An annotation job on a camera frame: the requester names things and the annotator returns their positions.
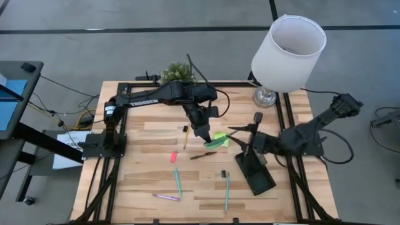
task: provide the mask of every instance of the pencil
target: pencil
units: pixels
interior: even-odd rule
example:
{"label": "pencil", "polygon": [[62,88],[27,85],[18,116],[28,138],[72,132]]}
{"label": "pencil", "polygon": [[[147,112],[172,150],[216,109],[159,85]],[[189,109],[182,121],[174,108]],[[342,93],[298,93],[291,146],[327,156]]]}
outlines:
{"label": "pencil", "polygon": [[185,137],[185,143],[183,144],[183,150],[186,149],[186,143],[188,143],[189,130],[190,130],[190,123],[189,123],[188,126],[187,126],[186,137]]}
{"label": "pencil", "polygon": [[225,214],[228,211],[228,199],[229,199],[229,172],[226,177],[226,194],[225,194]]}
{"label": "pencil", "polygon": [[177,168],[175,168],[175,179],[176,179],[177,191],[179,192],[179,197],[182,197],[181,185],[179,183],[179,176],[178,176],[178,169]]}

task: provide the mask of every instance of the pink pen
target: pink pen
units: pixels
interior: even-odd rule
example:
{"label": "pink pen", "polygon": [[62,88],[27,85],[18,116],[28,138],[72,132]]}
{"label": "pink pen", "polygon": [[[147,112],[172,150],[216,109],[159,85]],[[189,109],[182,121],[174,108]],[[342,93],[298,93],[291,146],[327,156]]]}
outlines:
{"label": "pink pen", "polygon": [[180,201],[180,200],[181,200],[181,199],[178,198],[178,197],[163,196],[163,195],[160,195],[160,194],[153,194],[153,196],[154,196],[154,197],[157,197],[157,198],[163,198],[163,199],[172,200],[172,201]]}

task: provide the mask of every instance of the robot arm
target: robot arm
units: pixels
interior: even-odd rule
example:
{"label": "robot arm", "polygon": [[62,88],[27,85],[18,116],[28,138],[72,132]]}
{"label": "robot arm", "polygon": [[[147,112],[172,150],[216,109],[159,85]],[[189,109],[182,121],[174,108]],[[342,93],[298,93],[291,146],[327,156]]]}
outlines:
{"label": "robot arm", "polygon": [[199,103],[214,101],[217,92],[209,84],[191,84],[174,81],[150,90],[129,94],[119,93],[104,104],[104,131],[103,146],[118,144],[116,126],[129,108],[163,103],[168,106],[182,106],[191,122],[195,136],[200,136],[206,142],[211,142],[209,135],[209,118],[218,117],[216,106],[204,107]]}

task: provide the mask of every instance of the teal pen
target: teal pen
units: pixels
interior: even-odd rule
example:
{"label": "teal pen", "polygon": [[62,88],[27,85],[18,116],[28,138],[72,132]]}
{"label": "teal pen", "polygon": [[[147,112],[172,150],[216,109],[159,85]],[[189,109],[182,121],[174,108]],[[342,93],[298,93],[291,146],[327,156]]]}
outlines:
{"label": "teal pen", "polygon": [[175,168],[175,179],[176,179],[177,190],[179,191],[179,197],[182,197],[181,185],[179,183],[179,176],[178,176],[177,168]]}
{"label": "teal pen", "polygon": [[225,194],[225,214],[228,211],[228,199],[229,199],[229,172],[226,176],[226,194]]}

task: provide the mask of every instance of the lamp base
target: lamp base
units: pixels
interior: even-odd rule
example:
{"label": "lamp base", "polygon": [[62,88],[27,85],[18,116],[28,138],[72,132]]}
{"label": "lamp base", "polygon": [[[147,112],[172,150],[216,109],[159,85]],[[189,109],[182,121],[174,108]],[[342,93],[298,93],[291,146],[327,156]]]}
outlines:
{"label": "lamp base", "polygon": [[265,87],[258,87],[252,96],[252,100],[256,106],[260,108],[268,108],[275,104],[276,94]]}

